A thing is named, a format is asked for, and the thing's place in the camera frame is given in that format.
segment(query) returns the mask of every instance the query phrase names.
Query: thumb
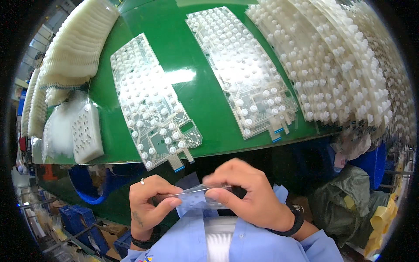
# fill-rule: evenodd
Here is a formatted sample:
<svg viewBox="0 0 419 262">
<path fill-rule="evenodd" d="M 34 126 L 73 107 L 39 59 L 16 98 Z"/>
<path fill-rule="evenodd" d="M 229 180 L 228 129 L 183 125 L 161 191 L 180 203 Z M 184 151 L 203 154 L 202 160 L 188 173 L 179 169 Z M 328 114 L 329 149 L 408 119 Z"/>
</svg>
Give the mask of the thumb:
<svg viewBox="0 0 419 262">
<path fill-rule="evenodd" d="M 225 205 L 238 216 L 246 209 L 246 202 L 224 188 L 211 188 L 205 193 L 205 196 Z"/>
<path fill-rule="evenodd" d="M 172 211 L 175 207 L 180 205 L 182 203 L 182 200 L 176 197 L 168 197 L 164 199 L 160 204 L 155 207 L 152 211 L 149 213 L 149 218 L 151 221 L 155 221 L 160 223 L 167 214 L 169 214 L 170 211 Z"/>
</svg>

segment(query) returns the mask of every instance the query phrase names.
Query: green workbench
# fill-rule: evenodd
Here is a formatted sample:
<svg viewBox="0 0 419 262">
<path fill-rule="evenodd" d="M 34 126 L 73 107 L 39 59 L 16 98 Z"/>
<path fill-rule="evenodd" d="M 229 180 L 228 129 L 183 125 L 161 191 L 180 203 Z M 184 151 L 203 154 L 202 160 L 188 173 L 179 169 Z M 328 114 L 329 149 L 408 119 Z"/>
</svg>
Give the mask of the green workbench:
<svg viewBox="0 0 419 262">
<path fill-rule="evenodd" d="M 267 131 L 243 139 L 220 85 L 185 19 L 191 12 L 227 6 L 260 42 L 295 96 L 271 47 L 244 13 L 252 3 L 256 1 L 126 0 L 117 4 L 121 16 L 106 40 L 97 75 L 92 78 L 88 91 L 99 111 L 105 155 L 89 163 L 141 162 L 119 106 L 109 58 L 140 33 L 145 33 L 164 71 L 173 75 L 172 85 L 179 101 L 202 134 L 202 144 L 190 150 L 193 157 L 267 148 L 336 133 L 334 127 L 306 122 L 299 110 L 289 126 L 290 133 L 286 135 L 282 131 L 280 141 L 273 144 Z M 40 154 L 40 148 L 39 144 L 34 145 L 34 154 Z M 47 163 L 75 164 L 65 156 L 47 159 Z"/>
</svg>

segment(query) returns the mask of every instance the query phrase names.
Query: white foam block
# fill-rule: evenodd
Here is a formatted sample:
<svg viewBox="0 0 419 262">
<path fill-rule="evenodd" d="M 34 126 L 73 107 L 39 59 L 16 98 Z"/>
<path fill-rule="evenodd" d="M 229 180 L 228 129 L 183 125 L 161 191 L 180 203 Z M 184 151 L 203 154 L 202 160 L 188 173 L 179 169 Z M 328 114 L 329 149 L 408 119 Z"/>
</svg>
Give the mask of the white foam block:
<svg viewBox="0 0 419 262">
<path fill-rule="evenodd" d="M 99 113 L 96 107 L 91 104 L 85 105 L 74 119 L 71 128 L 76 163 L 84 164 L 103 156 Z"/>
</svg>

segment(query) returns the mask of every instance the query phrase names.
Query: black wristband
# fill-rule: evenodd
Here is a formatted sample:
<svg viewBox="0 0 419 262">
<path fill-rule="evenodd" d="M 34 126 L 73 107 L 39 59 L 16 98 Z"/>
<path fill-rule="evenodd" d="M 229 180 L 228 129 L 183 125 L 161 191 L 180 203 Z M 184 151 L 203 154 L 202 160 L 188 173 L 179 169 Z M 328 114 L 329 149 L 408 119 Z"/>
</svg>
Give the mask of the black wristband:
<svg viewBox="0 0 419 262">
<path fill-rule="evenodd" d="M 298 230 L 300 230 L 301 226 L 304 223 L 304 218 L 301 215 L 301 212 L 297 209 L 294 208 L 294 206 L 287 204 L 287 207 L 290 208 L 291 212 L 294 214 L 294 225 L 292 226 L 292 228 L 288 231 L 285 232 L 281 232 L 281 231 L 276 231 L 273 229 L 269 229 L 267 228 L 268 231 L 277 234 L 279 236 L 292 236 L 295 233 L 298 232 Z"/>
<path fill-rule="evenodd" d="M 135 246 L 141 249 L 150 249 L 151 246 L 153 246 L 160 239 L 161 237 L 160 232 L 161 232 L 161 228 L 159 225 L 157 225 L 153 228 L 153 233 L 151 233 L 151 237 L 149 240 L 147 241 L 136 240 L 131 235 L 131 241 Z"/>
</svg>

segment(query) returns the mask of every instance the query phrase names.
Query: clear plastic sheet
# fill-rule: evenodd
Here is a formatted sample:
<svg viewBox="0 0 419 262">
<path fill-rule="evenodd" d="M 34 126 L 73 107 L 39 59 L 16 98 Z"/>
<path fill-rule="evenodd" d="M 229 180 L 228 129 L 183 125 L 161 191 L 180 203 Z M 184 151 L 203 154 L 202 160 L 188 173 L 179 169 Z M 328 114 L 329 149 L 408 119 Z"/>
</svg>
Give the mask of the clear plastic sheet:
<svg viewBox="0 0 419 262">
<path fill-rule="evenodd" d="M 212 185 L 204 185 L 200 184 L 196 187 L 192 187 L 182 191 L 179 194 L 174 195 L 156 195 L 153 199 L 160 203 L 163 199 L 168 197 L 177 197 L 182 200 L 182 203 L 178 206 L 178 208 L 186 208 L 189 210 L 193 209 L 228 209 L 223 204 L 215 201 L 212 198 L 205 197 L 205 193 L 208 189 L 211 188 L 224 188 L 230 192 L 233 192 L 233 189 L 230 185 L 227 184 L 212 184 Z"/>
</svg>

